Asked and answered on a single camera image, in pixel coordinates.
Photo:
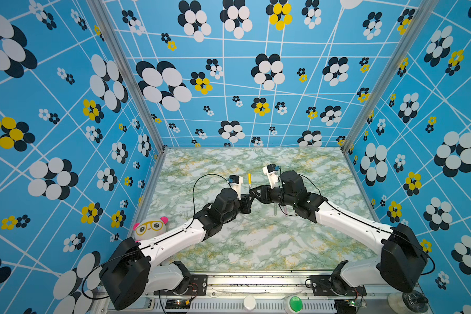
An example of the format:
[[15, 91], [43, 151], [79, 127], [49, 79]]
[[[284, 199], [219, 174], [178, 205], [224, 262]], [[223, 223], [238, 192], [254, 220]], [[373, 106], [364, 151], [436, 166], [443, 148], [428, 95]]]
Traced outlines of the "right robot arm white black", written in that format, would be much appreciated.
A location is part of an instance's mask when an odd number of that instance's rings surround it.
[[388, 285], [402, 293], [414, 290], [424, 274], [429, 255], [406, 225], [385, 225], [333, 204], [325, 196], [307, 190], [295, 171], [269, 175], [269, 184], [249, 193], [262, 204], [290, 206], [297, 216], [331, 227], [371, 249], [372, 259], [341, 261], [330, 275], [331, 289], [344, 295], [365, 285]]

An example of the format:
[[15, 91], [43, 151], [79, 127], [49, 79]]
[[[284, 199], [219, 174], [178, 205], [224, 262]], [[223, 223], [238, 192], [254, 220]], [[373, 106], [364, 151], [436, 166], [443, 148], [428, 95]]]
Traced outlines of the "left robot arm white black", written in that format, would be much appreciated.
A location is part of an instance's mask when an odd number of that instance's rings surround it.
[[114, 308], [124, 310], [146, 290], [175, 290], [187, 286], [188, 269], [180, 262], [162, 263], [180, 251], [204, 242], [240, 213], [250, 214], [255, 197], [224, 188], [190, 222], [160, 236], [141, 241], [127, 238], [101, 265], [99, 278]]

